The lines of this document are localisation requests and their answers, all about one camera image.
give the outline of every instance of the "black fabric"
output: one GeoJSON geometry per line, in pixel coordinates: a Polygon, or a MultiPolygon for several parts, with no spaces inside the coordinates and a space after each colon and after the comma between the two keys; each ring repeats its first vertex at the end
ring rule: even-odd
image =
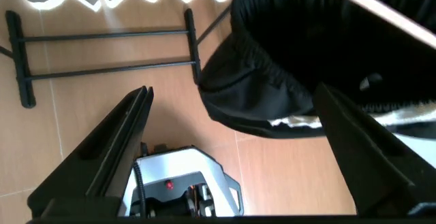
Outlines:
{"type": "MultiPolygon", "coordinates": [[[[432,32],[436,0],[380,0],[432,32]]],[[[233,0],[232,33],[200,76],[212,119],[269,138],[322,135],[267,120],[314,115],[320,82],[365,112],[436,99],[436,52],[348,0],[233,0]],[[361,91],[368,76],[381,77],[361,91]]]]}

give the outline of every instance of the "black cloth liner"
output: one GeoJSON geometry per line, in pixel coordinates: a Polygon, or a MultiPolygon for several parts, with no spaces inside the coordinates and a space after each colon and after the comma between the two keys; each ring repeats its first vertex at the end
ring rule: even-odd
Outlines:
{"type": "MultiPolygon", "coordinates": [[[[380,1],[435,32],[436,0],[380,1]]],[[[230,13],[232,33],[202,70],[199,90],[211,118],[233,129],[323,135],[267,121],[316,115],[320,82],[371,113],[436,100],[435,50],[348,0],[233,0],[230,13]],[[373,74],[381,81],[361,91],[373,74]]]]}

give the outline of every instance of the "beige floor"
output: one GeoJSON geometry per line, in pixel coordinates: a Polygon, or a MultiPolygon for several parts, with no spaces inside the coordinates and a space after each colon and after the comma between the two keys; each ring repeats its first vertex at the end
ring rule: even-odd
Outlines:
{"type": "MultiPolygon", "coordinates": [[[[229,3],[125,0],[94,12],[75,0],[50,11],[35,10],[25,0],[0,0],[0,13],[18,12],[25,35],[36,36],[181,28],[183,11],[191,7],[199,36],[229,3]]],[[[227,18],[201,43],[202,64],[229,32],[227,18]]],[[[4,17],[0,45],[10,49],[4,17]]],[[[189,56],[184,35],[36,43],[27,45],[27,53],[33,74],[189,56]]],[[[354,213],[325,138],[265,140],[213,122],[189,66],[35,81],[37,105],[28,110],[20,104],[12,60],[0,54],[0,223],[28,220],[31,191],[128,91],[142,85],[155,90],[143,140],[172,147],[194,144],[216,157],[241,183],[246,214],[354,213]]]]}

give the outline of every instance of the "black metal frame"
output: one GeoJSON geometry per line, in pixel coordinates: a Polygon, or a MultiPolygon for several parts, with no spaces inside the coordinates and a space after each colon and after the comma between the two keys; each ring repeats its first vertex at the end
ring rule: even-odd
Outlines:
{"type": "Polygon", "coordinates": [[[88,74],[102,74],[115,71],[130,71],[137,69],[148,69],[154,67],[169,67],[178,65],[192,65],[193,79],[197,83],[200,75],[200,57],[198,54],[198,42],[196,39],[196,29],[193,21],[193,13],[191,9],[185,11],[186,29],[173,31],[143,31],[143,32],[127,32],[127,33],[102,33],[102,34],[87,34],[87,35],[58,35],[58,36],[40,36],[40,37],[25,37],[22,32],[21,18],[13,11],[6,12],[6,22],[10,34],[10,42],[12,51],[0,46],[0,53],[12,58],[15,63],[16,79],[20,92],[21,104],[25,108],[33,108],[36,105],[35,95],[33,93],[32,81],[43,80],[48,78],[62,78],[81,76],[88,74]],[[27,42],[49,42],[49,41],[64,41],[75,39],[97,39],[110,37],[135,37],[135,36],[150,36],[150,35],[174,35],[186,34],[188,37],[190,60],[177,61],[169,63],[155,63],[145,65],[128,65],[123,67],[111,67],[101,69],[90,69],[83,71],[67,71],[54,74],[32,75],[29,69],[27,60],[26,43],[27,42]]]}

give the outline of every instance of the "wire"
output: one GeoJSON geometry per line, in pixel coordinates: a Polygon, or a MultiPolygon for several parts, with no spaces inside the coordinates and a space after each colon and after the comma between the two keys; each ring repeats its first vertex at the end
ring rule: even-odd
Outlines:
{"type": "Polygon", "coordinates": [[[136,184],[138,186],[138,197],[140,200],[140,216],[146,218],[146,206],[145,206],[145,189],[142,181],[141,169],[137,162],[134,163],[134,174],[136,178],[136,184]]]}

